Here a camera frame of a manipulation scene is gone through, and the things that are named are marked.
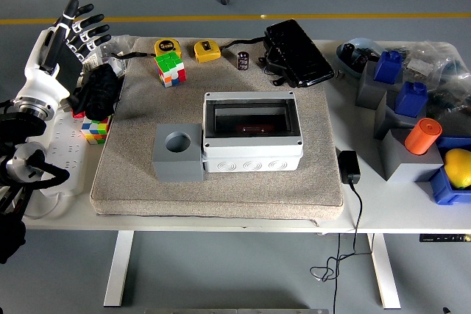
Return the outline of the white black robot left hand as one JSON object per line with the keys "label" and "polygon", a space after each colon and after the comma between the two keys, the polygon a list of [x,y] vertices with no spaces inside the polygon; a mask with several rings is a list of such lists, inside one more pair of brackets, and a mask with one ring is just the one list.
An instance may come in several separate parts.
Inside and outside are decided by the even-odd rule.
{"label": "white black robot left hand", "polygon": [[103,14],[86,17],[93,9],[92,4],[80,6],[78,0],[70,0],[55,23],[40,33],[15,107],[51,115],[72,94],[87,56],[110,39]]}

